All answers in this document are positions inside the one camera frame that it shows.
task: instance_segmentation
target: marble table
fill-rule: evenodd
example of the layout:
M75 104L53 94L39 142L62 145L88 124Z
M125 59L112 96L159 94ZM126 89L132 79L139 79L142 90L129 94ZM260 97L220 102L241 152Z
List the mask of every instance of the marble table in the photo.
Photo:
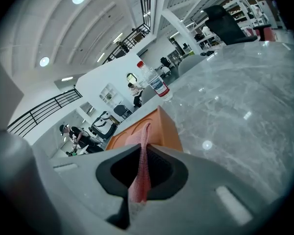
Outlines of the marble table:
M226 46L169 88L170 101L153 97L116 134L161 105L184 152L221 164L268 202L287 193L294 180L293 45Z

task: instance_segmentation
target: brown container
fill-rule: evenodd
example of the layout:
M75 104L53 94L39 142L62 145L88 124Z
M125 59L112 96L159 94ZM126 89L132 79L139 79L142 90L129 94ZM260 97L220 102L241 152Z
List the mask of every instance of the brown container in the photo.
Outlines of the brown container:
M106 150L124 146L127 137L140 130L147 122L151 123L151 133L148 143L183 151L174 121L160 106L121 133L113 136Z

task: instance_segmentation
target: clear water bottle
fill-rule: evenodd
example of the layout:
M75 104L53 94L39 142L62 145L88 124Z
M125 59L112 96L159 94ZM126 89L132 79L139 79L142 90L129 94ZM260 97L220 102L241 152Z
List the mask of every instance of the clear water bottle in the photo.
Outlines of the clear water bottle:
M170 92L170 89L152 67L147 67L142 61L140 61L137 66L140 68L145 80L155 90L159 97L164 101L168 101L172 98L173 95Z

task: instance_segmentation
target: pink cloth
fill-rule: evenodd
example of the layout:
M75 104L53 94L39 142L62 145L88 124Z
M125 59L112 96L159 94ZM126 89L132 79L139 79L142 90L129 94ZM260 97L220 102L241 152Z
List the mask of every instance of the pink cloth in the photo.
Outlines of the pink cloth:
M138 173L128 189L129 199L133 202L146 202L148 191L151 189L148 170L147 144L149 140L151 123L146 123L143 128L126 139L125 145L141 144Z

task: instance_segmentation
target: railing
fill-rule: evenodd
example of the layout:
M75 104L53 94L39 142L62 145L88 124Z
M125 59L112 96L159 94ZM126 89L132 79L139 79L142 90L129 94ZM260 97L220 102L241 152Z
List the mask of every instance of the railing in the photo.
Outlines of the railing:
M103 64L112 61L115 58L125 56L137 43L139 43L146 35L150 33L150 29L142 24L130 33L122 42L117 43L117 47L112 53L104 60Z
M24 137L48 116L81 97L76 89L61 93L20 116L8 126L7 131Z
M151 13L151 0L140 0L141 11L143 16L143 23L150 29L150 13Z

